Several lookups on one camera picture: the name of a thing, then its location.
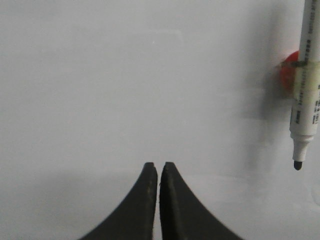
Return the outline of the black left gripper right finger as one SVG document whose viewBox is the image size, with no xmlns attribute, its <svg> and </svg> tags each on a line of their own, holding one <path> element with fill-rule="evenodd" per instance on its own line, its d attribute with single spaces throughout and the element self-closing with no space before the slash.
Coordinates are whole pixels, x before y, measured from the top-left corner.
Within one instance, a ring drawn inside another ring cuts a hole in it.
<svg viewBox="0 0 320 240">
<path fill-rule="evenodd" d="M 173 162 L 166 162 L 162 170 L 159 211 L 164 240 L 241 239 L 199 201 Z"/>
</svg>

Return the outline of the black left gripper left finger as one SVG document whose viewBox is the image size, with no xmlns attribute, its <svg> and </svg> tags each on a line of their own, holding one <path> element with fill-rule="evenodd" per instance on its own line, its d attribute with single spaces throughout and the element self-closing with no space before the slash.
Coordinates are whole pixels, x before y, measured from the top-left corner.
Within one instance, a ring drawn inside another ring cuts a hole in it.
<svg viewBox="0 0 320 240">
<path fill-rule="evenodd" d="M 135 184 L 114 211 L 82 240 L 151 240 L 157 201 L 158 174 L 146 162 Z"/>
</svg>

